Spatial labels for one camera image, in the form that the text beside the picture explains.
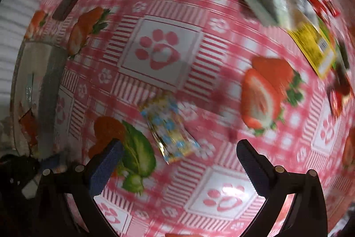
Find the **red packet in tray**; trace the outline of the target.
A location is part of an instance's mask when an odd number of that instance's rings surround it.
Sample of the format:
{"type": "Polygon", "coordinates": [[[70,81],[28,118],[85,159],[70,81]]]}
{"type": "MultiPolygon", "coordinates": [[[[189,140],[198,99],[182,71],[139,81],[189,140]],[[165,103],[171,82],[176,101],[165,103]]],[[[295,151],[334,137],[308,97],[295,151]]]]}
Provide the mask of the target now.
{"type": "Polygon", "coordinates": [[[22,133],[26,135],[29,148],[33,148],[38,144],[38,126],[37,121],[32,113],[32,109],[29,109],[24,115],[19,119],[19,125],[21,126],[22,133]]]}

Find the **red candy packet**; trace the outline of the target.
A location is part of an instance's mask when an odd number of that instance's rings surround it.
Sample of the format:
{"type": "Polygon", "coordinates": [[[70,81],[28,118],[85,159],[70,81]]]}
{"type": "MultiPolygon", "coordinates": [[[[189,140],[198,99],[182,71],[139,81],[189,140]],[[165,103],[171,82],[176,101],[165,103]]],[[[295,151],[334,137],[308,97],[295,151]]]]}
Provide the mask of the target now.
{"type": "Polygon", "coordinates": [[[336,69],[337,81],[328,93],[330,111],[334,119],[338,119],[342,114],[344,107],[352,98],[354,93],[350,80],[340,67],[336,69]]]}

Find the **blue patterned candy packet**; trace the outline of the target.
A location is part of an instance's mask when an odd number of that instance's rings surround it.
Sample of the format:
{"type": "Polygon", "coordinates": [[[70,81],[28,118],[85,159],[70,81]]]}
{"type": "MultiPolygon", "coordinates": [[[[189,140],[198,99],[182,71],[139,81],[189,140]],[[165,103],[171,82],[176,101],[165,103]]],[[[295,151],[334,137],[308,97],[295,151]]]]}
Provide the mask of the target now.
{"type": "Polygon", "coordinates": [[[139,111],[167,164],[200,149],[199,143],[186,130],[179,115],[178,103],[171,94],[147,99],[140,105],[139,111]]]}

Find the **yellow snack packet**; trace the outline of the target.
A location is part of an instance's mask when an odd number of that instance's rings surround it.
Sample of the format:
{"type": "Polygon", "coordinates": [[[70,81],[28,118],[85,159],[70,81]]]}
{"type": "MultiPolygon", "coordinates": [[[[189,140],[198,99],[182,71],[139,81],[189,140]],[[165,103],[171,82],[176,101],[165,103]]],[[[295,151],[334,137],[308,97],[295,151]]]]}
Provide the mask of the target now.
{"type": "Polygon", "coordinates": [[[297,47],[301,50],[317,76],[324,79],[335,61],[334,47],[320,30],[309,22],[298,24],[296,29],[288,30],[297,47]]]}

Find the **strawberry pattern tablecloth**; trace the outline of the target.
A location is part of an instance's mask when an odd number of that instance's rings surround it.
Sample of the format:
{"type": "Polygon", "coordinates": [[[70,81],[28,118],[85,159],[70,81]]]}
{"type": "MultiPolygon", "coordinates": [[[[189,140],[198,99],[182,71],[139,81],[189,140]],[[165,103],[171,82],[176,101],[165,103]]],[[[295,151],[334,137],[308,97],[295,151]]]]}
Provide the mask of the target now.
{"type": "MultiPolygon", "coordinates": [[[[317,76],[287,30],[263,26],[243,0],[78,0],[64,21],[61,0],[43,0],[26,38],[69,54],[57,98],[56,148],[88,162],[109,137],[124,137],[99,208],[120,236],[166,233],[239,236],[264,199],[236,156],[248,139],[274,164],[318,172],[328,228],[354,200],[354,101],[338,119],[327,91],[335,65],[317,76]],[[167,164],[139,111],[175,97],[200,149],[167,164]]],[[[351,0],[310,0],[331,45],[354,47],[351,0]]]]}

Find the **crumpled white green bag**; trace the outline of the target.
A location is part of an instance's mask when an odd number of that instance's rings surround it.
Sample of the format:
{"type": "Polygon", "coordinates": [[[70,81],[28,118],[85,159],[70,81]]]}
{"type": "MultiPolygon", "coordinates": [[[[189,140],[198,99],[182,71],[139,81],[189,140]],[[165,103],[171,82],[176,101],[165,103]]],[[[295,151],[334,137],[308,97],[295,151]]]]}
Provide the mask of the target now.
{"type": "Polygon", "coordinates": [[[303,22],[319,28],[318,16],[309,0],[244,0],[263,26],[295,30],[303,22]]]}

